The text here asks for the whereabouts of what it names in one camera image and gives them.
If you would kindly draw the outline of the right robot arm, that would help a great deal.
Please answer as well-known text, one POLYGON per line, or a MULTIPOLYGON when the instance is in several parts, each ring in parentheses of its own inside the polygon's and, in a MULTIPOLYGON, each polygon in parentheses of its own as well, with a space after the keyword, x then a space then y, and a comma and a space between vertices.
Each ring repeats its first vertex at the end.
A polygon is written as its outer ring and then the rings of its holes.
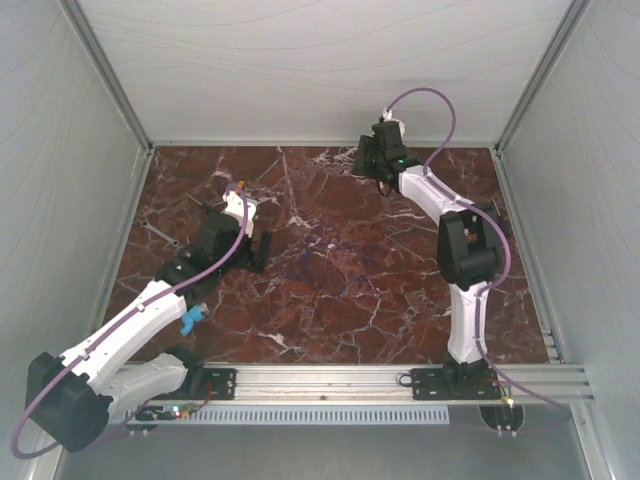
POLYGON ((451 294, 451 331, 441 370, 445 391, 465 397, 487 370, 485 325, 489 285, 503 265, 505 243, 490 205, 473 204, 409 156, 401 123, 381 120, 360 137, 352 173, 387 186, 437 223, 436 261, 451 294))

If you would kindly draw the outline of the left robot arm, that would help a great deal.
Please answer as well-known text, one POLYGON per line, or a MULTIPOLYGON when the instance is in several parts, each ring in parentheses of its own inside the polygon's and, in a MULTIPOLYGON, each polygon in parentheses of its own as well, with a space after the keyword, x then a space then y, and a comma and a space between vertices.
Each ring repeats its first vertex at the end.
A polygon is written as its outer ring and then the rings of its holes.
POLYGON ((210 209, 196 240, 178 251, 142 292, 98 331, 58 356, 29 365, 25 411, 69 452, 94 443, 117 414, 165 395, 203 393, 204 365, 176 345, 128 370, 123 365, 158 332, 181 321, 188 335, 211 314, 205 298, 232 269, 261 273, 271 241, 264 232, 252 248, 255 200, 229 193, 223 210, 210 209))

